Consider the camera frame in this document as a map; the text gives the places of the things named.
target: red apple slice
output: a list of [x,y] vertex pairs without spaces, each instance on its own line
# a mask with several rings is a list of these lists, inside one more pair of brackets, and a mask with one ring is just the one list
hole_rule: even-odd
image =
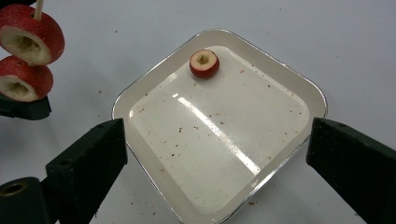
[[52,17],[42,13],[38,21],[34,14],[21,4],[0,9],[0,45],[30,65],[53,63],[64,52],[64,34]]
[[0,61],[0,92],[13,100],[42,99],[50,92],[52,84],[52,73],[45,65],[29,66],[15,56]]
[[210,49],[198,50],[190,57],[190,70],[196,77],[213,77],[218,72],[219,67],[219,58]]

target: skewer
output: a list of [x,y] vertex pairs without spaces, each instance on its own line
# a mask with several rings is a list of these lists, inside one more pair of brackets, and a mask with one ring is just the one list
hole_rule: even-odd
[[41,14],[43,11],[44,0],[37,0],[35,2],[35,20],[41,21]]

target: apple flesh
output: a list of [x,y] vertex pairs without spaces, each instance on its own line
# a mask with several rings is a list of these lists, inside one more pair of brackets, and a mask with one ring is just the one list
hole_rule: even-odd
[[53,76],[46,65],[29,66],[15,56],[0,61],[0,92],[21,102],[44,98],[51,90]]
[[219,70],[218,56],[210,49],[201,49],[190,57],[190,70],[199,78],[213,77]]
[[64,52],[64,34],[59,24],[42,13],[33,18],[35,9],[13,4],[0,9],[0,45],[30,65],[55,62]]

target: white surface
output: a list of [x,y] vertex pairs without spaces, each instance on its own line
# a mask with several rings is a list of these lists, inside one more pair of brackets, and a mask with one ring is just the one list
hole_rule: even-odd
[[[219,71],[196,78],[198,49]],[[222,223],[301,147],[326,102],[318,88],[239,36],[196,35],[122,92],[128,145],[183,223]]]
[[[329,119],[396,148],[394,1],[53,0],[44,11],[66,40],[49,67],[52,113],[0,118],[0,183],[44,178],[47,162],[111,119],[120,91],[209,28],[233,31],[308,77],[324,90]],[[305,153],[306,146],[229,223],[363,223],[306,165]],[[92,223],[177,220],[130,154]]]

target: square tray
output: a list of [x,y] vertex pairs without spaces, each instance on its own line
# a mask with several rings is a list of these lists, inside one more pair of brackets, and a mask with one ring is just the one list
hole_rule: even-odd
[[[219,71],[194,77],[211,49]],[[182,223],[221,223],[309,138],[327,103],[311,81],[225,30],[194,36],[124,90],[113,106],[129,148]]]

